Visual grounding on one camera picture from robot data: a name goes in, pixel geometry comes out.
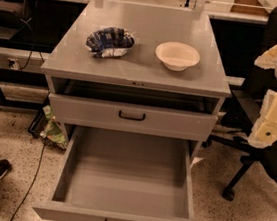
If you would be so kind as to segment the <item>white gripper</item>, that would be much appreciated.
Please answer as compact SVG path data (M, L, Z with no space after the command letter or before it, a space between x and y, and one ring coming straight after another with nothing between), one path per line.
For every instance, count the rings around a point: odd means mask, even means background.
M275 68L277 44L262 53L254 64L264 70ZM255 148L270 147L277 140L277 92L269 90L264 97L261 116L254 124L248 143Z

